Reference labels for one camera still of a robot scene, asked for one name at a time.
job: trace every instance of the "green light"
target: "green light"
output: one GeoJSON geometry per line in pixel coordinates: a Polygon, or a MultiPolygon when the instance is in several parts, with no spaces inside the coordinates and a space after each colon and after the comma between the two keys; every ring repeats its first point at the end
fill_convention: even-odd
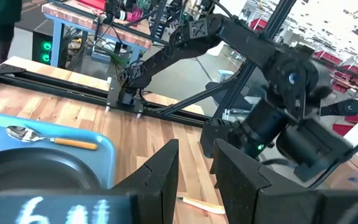
{"type": "Polygon", "coordinates": [[[49,62],[49,61],[50,61],[49,55],[48,55],[48,54],[42,54],[42,60],[43,60],[44,62],[49,62]]]}
{"type": "Polygon", "coordinates": [[[52,44],[50,42],[44,42],[43,43],[43,49],[51,50],[52,49],[52,44]]]}

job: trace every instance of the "spoon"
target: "spoon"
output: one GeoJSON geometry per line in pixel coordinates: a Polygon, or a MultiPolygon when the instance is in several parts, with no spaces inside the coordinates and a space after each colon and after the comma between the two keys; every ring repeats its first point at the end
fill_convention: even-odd
{"type": "Polygon", "coordinates": [[[10,137],[22,142],[36,142],[43,139],[48,139],[51,142],[57,144],[63,144],[66,146],[81,147],[83,149],[90,149],[90,150],[97,149],[97,145],[91,142],[84,142],[84,141],[64,139],[64,138],[40,137],[34,130],[25,127],[20,127],[20,126],[8,126],[6,128],[6,132],[10,137]]]}

